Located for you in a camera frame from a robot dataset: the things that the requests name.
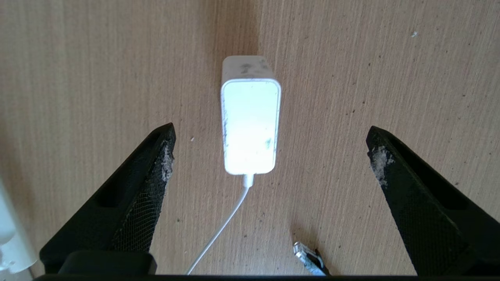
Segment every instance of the power adapter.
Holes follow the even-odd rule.
[[[189,275],[234,216],[254,175],[266,174],[276,163],[281,86],[263,56],[232,55],[222,63],[222,142],[224,167],[231,175],[243,175],[243,193],[186,274]]]

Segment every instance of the metal connector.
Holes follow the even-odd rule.
[[[312,251],[300,242],[293,244],[293,253],[304,264],[304,267],[316,276],[330,276],[318,249]]]

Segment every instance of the table surface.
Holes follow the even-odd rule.
[[[282,85],[276,167],[193,273],[308,274],[301,241],[334,274],[415,274],[370,169],[372,125],[500,219],[498,1],[2,0],[0,175],[36,251],[172,122],[151,252],[158,273],[189,267],[242,191],[223,160],[230,55],[266,57]]]

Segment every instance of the white plastic casing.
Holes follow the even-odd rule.
[[[222,63],[222,138],[225,170],[269,173],[276,162],[281,86],[262,56],[228,56]]]
[[[0,178],[0,271],[8,269],[15,274],[36,261],[37,256]]]

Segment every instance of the wooden surface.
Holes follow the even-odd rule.
[[[151,252],[183,273],[242,191],[223,165],[222,61],[262,55],[283,89],[276,167],[194,273],[308,274],[298,240],[336,274],[415,274],[365,137],[389,130],[499,220],[499,18],[485,0],[2,0],[0,175],[39,251],[173,122]]]

